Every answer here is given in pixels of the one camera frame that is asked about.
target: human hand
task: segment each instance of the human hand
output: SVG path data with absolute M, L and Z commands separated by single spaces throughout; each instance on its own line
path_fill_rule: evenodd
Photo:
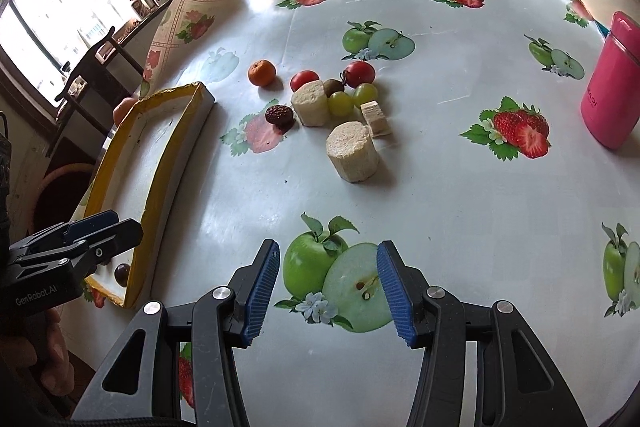
M 47 348 L 49 360 L 42 370 L 40 381 L 54 396 L 64 396 L 74 388 L 74 367 L 69 362 L 65 339 L 58 323 L 60 314 L 55 309 L 47 310 Z M 0 336 L 0 355 L 13 368 L 31 367 L 38 362 L 33 345 L 24 337 Z

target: table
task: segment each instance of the table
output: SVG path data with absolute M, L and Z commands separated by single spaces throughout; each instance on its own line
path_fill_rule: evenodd
M 578 106 L 603 44 L 595 22 L 572 0 L 284 1 L 174 0 L 158 29 L 146 66 L 152 91 L 200 80 L 217 104 L 174 200 L 153 298 L 167 306 L 196 300 L 250 263 L 264 238 L 279 242 L 284 259 L 307 230 L 304 212 L 324 227 L 344 216 L 359 231 L 340 232 L 350 247 L 391 239 L 407 265 L 462 301 L 513 302 L 588 424 L 599 425 L 638 382 L 640 312 L 623 295 L 626 313 L 620 304 L 603 316 L 623 284 L 627 295 L 638 291 L 634 266 L 626 277 L 613 267 L 605 285 L 601 223 L 622 223 L 627 244 L 640 237 L 640 139 L 636 131 L 613 154 L 582 123 Z M 386 30 L 382 39 L 369 36 L 366 58 L 394 131 L 376 140 L 380 169 L 361 184 L 343 181 L 326 158 L 329 128 L 297 126 L 283 138 L 248 117 L 273 100 L 288 103 L 289 79 L 300 70 L 338 77 L 348 63 L 341 58 L 351 55 L 342 42 L 349 22 Z M 391 41 L 397 45 L 385 48 Z M 367 39 L 352 31 L 345 42 L 357 51 Z M 260 58 L 276 65 L 282 82 L 258 89 L 247 81 Z M 545 117 L 548 150 L 540 127 L 533 145 L 498 143 L 496 127 L 505 127 L 490 110 L 514 103 Z M 372 331 L 308 324 L 272 305 L 260 337 L 236 351 L 252 425 L 406 422 L 422 352 L 386 323 L 367 251 L 338 257 L 332 268 L 341 262 L 341 271 L 330 268 L 333 282 L 325 278 L 322 289 L 354 329 Z M 272 304 L 292 296 L 285 272 Z M 311 276 L 294 279 L 287 286 L 297 292 L 318 286 Z M 372 308 L 355 312 L 356 290 L 342 292 L 340 281 L 364 281 Z M 71 349 L 96 367 L 132 313 L 65 305 Z M 469 344 L 463 426 L 474 415 L 475 361 Z

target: grape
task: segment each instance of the grape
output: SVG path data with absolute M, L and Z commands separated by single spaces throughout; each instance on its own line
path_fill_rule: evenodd
M 373 102 L 378 97 L 378 90 L 373 84 L 360 84 L 353 93 L 353 103 L 360 107 L 363 103 Z
M 329 97 L 329 111 L 334 116 L 349 116 L 353 111 L 353 100 L 343 92 L 334 92 Z

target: pink bottle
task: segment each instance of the pink bottle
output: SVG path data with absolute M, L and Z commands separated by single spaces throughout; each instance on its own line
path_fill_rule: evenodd
M 580 112 L 594 138 L 610 149 L 620 147 L 640 118 L 640 26 L 622 12 L 613 14 L 611 32 Z

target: metal screw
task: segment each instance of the metal screw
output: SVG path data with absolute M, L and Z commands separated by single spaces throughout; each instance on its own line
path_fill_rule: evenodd
M 440 286 L 429 286 L 427 288 L 427 295 L 432 299 L 442 299 L 444 294 L 444 290 Z
M 509 301 L 499 301 L 496 306 L 500 313 L 511 313 L 513 311 L 513 304 Z
M 145 304 L 144 311 L 147 315 L 158 313 L 162 309 L 162 304 L 158 301 L 151 301 Z
M 229 295 L 231 295 L 231 288 L 227 288 L 226 286 L 218 286 L 213 290 L 213 298 L 218 299 L 219 301 L 223 301 Z

